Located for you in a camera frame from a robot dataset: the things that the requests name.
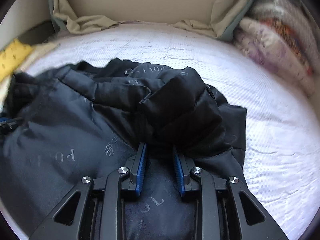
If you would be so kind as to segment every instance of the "light green fabric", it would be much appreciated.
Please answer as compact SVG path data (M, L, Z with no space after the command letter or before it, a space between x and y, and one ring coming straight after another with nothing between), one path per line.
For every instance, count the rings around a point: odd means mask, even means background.
M194 20L183 20L173 26L213 38L220 38L226 28L233 22L235 17L242 12L249 1L250 0L216 0L213 3L210 25Z
M233 39L233 31L239 24L239 22L243 19L244 15L250 9L254 0L249 0L249 2L244 6L244 8L237 14L237 16L233 19L233 21L229 24L229 26L225 29L223 34L217 39L220 41L232 41Z
M233 29L251 5L250 1L252 0L216 0L209 25L195 20L182 20L173 26L230 41ZM101 31L120 23L103 15L77 17L67 0L49 0L49 7L56 26L72 34Z

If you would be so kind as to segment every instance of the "black plastic bracket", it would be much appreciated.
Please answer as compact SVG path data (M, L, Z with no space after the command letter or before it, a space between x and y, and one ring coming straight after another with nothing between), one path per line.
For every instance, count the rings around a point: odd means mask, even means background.
M220 223L215 183L212 175L190 173L191 178L199 183L199 197L196 200L194 240L220 240Z
M30 240L79 240L84 210L93 184L93 180L88 183L78 182L39 225ZM63 212L68 204L76 207L70 221L66 220L67 214ZM62 221L58 219L59 216L63 216Z
M100 240L125 240L124 202L121 183L130 177L130 170L122 174L113 171L107 179L100 224Z
M140 143L137 154L130 157L125 166L131 171L130 177L122 182L122 190L126 190L127 197L134 199L139 197L147 160L147 144Z
M199 191L199 183L190 176L191 169L195 167L194 161L178 152L176 147L173 147L172 157L181 197L194 198Z
M288 240L268 211L240 181L229 178L227 187L239 226L239 240Z

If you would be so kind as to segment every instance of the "quilted fabric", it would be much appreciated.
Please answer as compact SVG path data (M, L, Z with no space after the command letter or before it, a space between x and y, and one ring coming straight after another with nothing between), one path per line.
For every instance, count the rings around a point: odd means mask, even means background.
M244 175L249 189L289 240L307 228L320 206L320 127L302 91L230 44L166 24L124 24L58 41L60 47L34 63L29 74L81 60L102 67L115 57L189 66L230 104L246 107Z

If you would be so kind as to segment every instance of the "bed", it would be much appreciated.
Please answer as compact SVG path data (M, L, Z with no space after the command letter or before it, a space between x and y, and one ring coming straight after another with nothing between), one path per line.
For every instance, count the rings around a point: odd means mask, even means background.
M289 240L298 240L320 207L320 125L302 91L269 73L226 42L169 24L135 22L98 33L60 31L59 46L27 70L87 61L103 67L111 59L194 68L232 105L247 108L244 175L250 191ZM313 97L316 105L320 90ZM0 211L20 240L28 239L0 201Z

